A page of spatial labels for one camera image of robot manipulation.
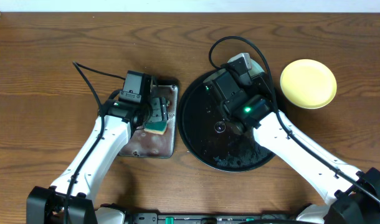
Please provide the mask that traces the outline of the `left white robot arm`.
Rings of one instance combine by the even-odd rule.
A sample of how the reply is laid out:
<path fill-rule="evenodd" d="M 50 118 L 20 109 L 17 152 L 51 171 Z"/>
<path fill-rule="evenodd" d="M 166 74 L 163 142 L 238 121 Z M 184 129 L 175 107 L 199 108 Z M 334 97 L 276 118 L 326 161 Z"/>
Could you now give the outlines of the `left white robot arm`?
<path fill-rule="evenodd" d="M 68 168 L 47 189 L 34 187 L 27 198 L 27 223 L 124 223 L 125 211 L 115 205 L 94 209 L 100 185 L 120 151 L 138 129 L 164 135 L 174 123 L 178 99 L 151 98 L 144 104 L 109 97 L 102 105 L 94 129 Z"/>

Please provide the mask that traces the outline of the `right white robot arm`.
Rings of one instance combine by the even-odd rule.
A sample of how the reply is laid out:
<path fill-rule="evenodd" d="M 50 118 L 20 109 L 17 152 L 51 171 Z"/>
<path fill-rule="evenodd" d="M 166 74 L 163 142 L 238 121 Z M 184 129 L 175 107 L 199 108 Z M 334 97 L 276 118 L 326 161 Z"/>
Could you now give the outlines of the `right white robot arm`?
<path fill-rule="evenodd" d="M 380 223 L 380 171 L 362 172 L 302 133 L 279 110 L 270 77 L 220 69 L 208 73 L 203 83 L 231 123 L 252 130 L 256 143 L 283 159 L 324 200 L 324 206 L 305 208 L 295 222 Z"/>

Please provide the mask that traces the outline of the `mint green plate with ketchup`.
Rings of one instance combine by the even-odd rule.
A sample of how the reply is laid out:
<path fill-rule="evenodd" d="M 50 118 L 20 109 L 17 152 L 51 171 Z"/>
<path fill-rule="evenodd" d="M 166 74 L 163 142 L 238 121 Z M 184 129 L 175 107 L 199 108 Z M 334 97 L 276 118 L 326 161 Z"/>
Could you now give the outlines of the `mint green plate with ketchup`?
<path fill-rule="evenodd" d="M 245 68 L 248 70 L 248 73 L 249 73 L 251 78 L 256 77 L 258 74 L 265 71 L 255 60 L 250 58 L 250 55 L 248 53 L 238 54 L 238 55 L 230 58 L 227 62 L 232 63 L 239 58 L 244 59 Z"/>

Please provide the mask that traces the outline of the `pale green cleaned plate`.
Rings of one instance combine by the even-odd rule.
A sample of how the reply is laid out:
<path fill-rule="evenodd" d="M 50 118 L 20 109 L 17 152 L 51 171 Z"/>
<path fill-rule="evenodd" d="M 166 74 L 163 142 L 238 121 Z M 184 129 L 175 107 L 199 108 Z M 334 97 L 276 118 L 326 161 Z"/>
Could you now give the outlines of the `pale green cleaned plate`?
<path fill-rule="evenodd" d="M 330 99 L 319 100 L 319 99 L 314 99 L 314 98 L 287 98 L 287 100 L 297 107 L 308 109 L 308 110 L 315 110 L 318 108 L 322 108 L 331 102 Z"/>

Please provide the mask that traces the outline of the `yellow plate with ketchup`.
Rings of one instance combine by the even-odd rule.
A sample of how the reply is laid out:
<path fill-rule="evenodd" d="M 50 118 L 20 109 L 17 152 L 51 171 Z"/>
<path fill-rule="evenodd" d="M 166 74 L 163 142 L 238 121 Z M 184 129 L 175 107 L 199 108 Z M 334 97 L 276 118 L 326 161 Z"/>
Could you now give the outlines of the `yellow plate with ketchup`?
<path fill-rule="evenodd" d="M 331 101 L 337 92 L 333 72 L 323 63 L 300 59 L 289 63 L 280 76 L 280 88 L 286 98 L 314 98 Z"/>

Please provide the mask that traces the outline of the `green and yellow scrub sponge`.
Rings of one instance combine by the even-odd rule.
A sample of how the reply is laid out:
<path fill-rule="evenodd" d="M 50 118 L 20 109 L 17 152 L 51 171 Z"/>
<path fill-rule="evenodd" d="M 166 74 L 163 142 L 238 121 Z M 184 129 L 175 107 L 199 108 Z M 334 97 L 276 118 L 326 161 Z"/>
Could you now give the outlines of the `green and yellow scrub sponge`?
<path fill-rule="evenodd" d="M 153 133 L 158 135 L 163 135 L 168 127 L 166 121 L 158 121 L 155 123 L 146 123 L 144 126 L 144 131 L 147 133 Z"/>

